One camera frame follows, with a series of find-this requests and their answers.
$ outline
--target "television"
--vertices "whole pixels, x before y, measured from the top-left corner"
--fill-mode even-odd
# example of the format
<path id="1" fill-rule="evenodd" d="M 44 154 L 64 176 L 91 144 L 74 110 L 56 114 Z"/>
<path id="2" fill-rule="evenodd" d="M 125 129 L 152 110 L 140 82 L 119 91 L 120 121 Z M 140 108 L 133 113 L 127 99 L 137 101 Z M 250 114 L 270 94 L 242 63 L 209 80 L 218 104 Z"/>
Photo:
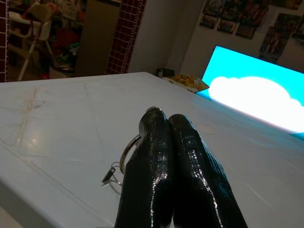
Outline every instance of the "television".
<path id="1" fill-rule="evenodd" d="M 197 93 L 304 139 L 304 74 L 216 46 Z"/>

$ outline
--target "white cloud on screen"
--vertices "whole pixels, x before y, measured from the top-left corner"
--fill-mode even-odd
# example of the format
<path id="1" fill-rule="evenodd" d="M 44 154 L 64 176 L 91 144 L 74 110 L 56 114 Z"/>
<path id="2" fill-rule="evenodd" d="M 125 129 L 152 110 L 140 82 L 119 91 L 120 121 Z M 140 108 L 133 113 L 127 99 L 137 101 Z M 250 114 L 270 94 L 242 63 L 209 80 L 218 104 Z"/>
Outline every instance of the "white cloud on screen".
<path id="1" fill-rule="evenodd" d="M 304 132 L 304 107 L 271 80 L 254 76 L 217 77 L 210 84 L 209 96 L 292 133 Z"/>

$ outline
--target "white high chair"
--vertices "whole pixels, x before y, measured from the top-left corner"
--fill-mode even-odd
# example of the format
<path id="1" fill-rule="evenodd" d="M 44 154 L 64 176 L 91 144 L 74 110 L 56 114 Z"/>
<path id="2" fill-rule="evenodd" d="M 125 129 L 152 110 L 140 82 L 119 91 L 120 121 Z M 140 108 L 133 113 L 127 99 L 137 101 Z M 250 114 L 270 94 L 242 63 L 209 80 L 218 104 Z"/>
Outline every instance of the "white high chair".
<path id="1" fill-rule="evenodd" d="M 48 43 L 48 37 L 49 37 L 49 33 L 50 33 L 50 30 L 51 30 L 51 25 L 52 25 L 52 20 L 49 20 L 48 22 L 46 22 L 42 28 L 41 28 L 41 33 L 40 33 L 40 36 L 39 36 L 39 30 L 40 30 L 40 27 L 41 27 L 41 23 L 40 22 L 37 22 L 37 21 L 33 21 L 33 28 L 30 26 L 29 30 L 28 30 L 28 33 L 26 35 L 23 35 L 21 34 L 20 32 L 16 31 L 16 30 L 12 30 L 11 29 L 11 23 L 12 22 L 17 22 L 17 23 L 22 23 L 22 24 L 27 24 L 27 25 L 30 25 L 30 21 L 29 20 L 26 20 L 26 19 L 23 19 L 22 16 L 19 14 L 19 13 L 15 13 L 15 12 L 9 12 L 9 34 L 14 34 L 18 37 L 21 37 L 21 38 L 29 38 L 31 37 L 32 35 L 32 30 L 33 30 L 33 35 L 34 35 L 34 41 L 32 42 L 30 48 L 28 51 L 26 50 L 23 50 L 19 47 L 16 47 L 16 46 L 13 46 L 11 44 L 9 44 L 9 50 L 19 54 L 20 56 L 24 57 L 25 58 L 25 61 L 24 61 L 24 64 L 23 64 L 23 67 L 21 69 L 21 72 L 19 74 L 19 77 L 18 77 L 18 81 L 21 81 L 22 78 L 23 78 L 23 75 L 25 73 L 25 70 L 28 66 L 28 63 L 29 63 L 29 59 L 34 51 L 34 48 L 35 48 L 35 45 L 36 45 L 36 42 L 38 40 L 41 40 L 41 41 L 45 41 L 45 44 L 47 46 L 47 50 L 49 51 L 49 53 L 51 54 L 51 56 L 53 56 L 53 52 L 52 52 L 52 49 Z"/>

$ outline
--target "white table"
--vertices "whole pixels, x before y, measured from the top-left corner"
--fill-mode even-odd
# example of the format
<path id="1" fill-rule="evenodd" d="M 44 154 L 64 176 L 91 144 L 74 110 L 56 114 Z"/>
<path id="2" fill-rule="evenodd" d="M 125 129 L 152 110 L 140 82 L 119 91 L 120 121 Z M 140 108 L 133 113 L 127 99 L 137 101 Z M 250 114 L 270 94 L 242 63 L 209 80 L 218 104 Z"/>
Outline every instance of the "white table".
<path id="1" fill-rule="evenodd" d="M 150 106 L 190 117 L 249 227 L 304 227 L 303 141 L 147 73 L 1 84 L 0 206 L 33 228 L 112 227 L 101 179 Z"/>

